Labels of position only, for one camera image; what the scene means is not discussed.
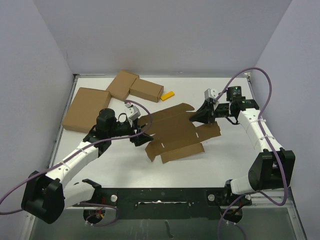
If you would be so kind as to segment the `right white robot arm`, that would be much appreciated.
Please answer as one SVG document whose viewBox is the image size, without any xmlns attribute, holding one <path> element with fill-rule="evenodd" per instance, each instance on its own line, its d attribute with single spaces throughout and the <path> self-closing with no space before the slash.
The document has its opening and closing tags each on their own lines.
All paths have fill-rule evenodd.
<svg viewBox="0 0 320 240">
<path fill-rule="evenodd" d="M 247 133 L 257 157 L 248 174 L 232 179 L 222 192 L 223 200 L 232 205 L 242 194 L 289 187 L 295 164 L 295 154 L 286 150 L 272 135 L 254 99 L 246 99 L 240 86 L 226 90 L 226 103 L 217 101 L 218 91 L 207 89 L 204 103 L 189 120 L 212 125 L 217 118 L 234 117 Z"/>
</svg>

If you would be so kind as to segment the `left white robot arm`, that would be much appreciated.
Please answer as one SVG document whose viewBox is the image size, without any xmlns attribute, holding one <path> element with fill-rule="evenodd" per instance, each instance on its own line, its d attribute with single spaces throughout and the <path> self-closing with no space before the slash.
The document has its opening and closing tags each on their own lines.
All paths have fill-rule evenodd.
<svg viewBox="0 0 320 240">
<path fill-rule="evenodd" d="M 129 139 L 135 146 L 153 140 L 138 124 L 140 110 L 126 103 L 125 121 L 116 118 L 111 108 L 102 109 L 96 124 L 61 162 L 47 172 L 34 171 L 26 182 L 21 208 L 48 224 L 55 222 L 64 209 L 87 202 L 97 205 L 102 199 L 101 186 L 90 179 L 68 186 L 68 183 L 89 163 L 98 159 L 114 140 Z"/>
</svg>

